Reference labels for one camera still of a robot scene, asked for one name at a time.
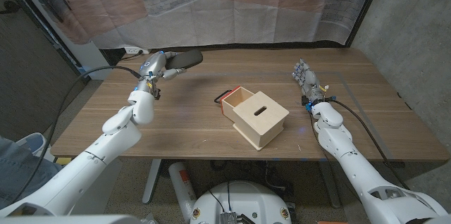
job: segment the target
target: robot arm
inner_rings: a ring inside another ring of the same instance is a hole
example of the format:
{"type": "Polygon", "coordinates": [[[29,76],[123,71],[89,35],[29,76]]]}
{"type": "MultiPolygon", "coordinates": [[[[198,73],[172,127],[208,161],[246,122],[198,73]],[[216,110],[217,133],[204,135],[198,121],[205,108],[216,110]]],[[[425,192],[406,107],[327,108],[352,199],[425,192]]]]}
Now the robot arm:
{"type": "Polygon", "coordinates": [[[137,125],[149,124],[154,119],[154,101],[160,97],[155,85],[158,79],[172,79],[188,68],[162,71],[167,66],[166,60],[174,59],[176,55],[169,53],[166,56],[160,51],[150,56],[141,65],[141,78],[128,97],[130,105],[104,123],[103,134],[39,190],[0,210],[0,217],[20,211],[32,215],[68,215],[105,167],[140,140],[142,134],[137,125]]]}
{"type": "Polygon", "coordinates": [[[308,99],[305,104],[318,121],[314,128],[319,144],[342,166],[347,178],[359,195],[372,223],[408,223],[414,219],[447,216],[446,210],[430,196],[398,187],[387,180],[365,159],[352,143],[343,117],[320,93],[319,81],[301,59],[293,77],[308,99]]]}

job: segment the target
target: table top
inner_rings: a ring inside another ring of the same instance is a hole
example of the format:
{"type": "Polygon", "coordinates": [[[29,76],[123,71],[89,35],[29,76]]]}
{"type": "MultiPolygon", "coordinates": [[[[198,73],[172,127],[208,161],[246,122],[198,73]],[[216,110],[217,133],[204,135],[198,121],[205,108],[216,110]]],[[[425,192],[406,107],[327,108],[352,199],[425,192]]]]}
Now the table top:
{"type": "MultiPolygon", "coordinates": [[[[291,76],[302,57],[315,71],[326,96],[335,95],[366,122],[385,155],[397,161],[446,161],[449,154],[428,127],[410,110],[375,66],[357,49],[286,49],[204,51],[204,61],[171,81],[159,80],[154,121],[140,125],[141,140],[121,156],[126,158],[202,158],[311,160],[325,158],[291,76]],[[256,151],[233,128],[214,99],[242,86],[262,91],[290,114],[284,130],[256,151]]],[[[138,70],[149,55],[120,62],[138,70]]],[[[55,156],[73,157],[102,133],[105,121],[127,106],[137,81],[124,70],[102,83],[51,148],[55,156]]],[[[359,121],[337,104],[358,150],[371,161],[382,160],[359,121]]]]}

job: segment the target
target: person's leg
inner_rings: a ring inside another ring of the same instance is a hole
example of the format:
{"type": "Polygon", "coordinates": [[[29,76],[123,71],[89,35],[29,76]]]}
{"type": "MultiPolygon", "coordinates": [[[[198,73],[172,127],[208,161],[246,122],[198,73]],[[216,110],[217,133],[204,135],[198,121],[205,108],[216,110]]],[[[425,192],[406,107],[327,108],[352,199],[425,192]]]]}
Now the person's leg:
{"type": "MultiPolygon", "coordinates": [[[[11,200],[25,184],[38,160],[39,158],[33,156],[29,149],[0,136],[0,209],[12,203],[11,200]]],[[[42,160],[38,171],[20,198],[35,192],[62,168],[57,163],[42,160]]]]}

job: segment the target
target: white robot body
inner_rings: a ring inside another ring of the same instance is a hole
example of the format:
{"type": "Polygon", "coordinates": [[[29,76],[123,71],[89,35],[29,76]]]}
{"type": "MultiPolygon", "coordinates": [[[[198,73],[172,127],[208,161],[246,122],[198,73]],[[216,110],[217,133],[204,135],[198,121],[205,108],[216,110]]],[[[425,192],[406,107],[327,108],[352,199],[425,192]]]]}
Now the white robot body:
{"type": "MultiPolygon", "coordinates": [[[[238,218],[243,214],[252,222],[259,223],[277,223],[291,224],[290,214],[285,202],[273,191],[265,186],[249,181],[229,182],[229,192],[227,182],[215,186],[211,189],[218,201],[222,204],[225,213],[224,216],[236,213],[238,218]]],[[[194,204],[191,224],[199,223],[222,223],[221,214],[223,209],[221,204],[210,194],[205,192],[194,204]]]]}

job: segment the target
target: curtain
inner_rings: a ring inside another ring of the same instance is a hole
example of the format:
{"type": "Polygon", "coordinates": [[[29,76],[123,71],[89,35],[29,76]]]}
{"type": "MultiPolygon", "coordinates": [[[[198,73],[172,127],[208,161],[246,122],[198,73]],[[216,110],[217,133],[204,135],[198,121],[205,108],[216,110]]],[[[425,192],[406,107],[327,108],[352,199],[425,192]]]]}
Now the curtain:
{"type": "Polygon", "coordinates": [[[100,49],[330,40],[344,44],[365,0],[39,0],[76,44],[100,49]]]}

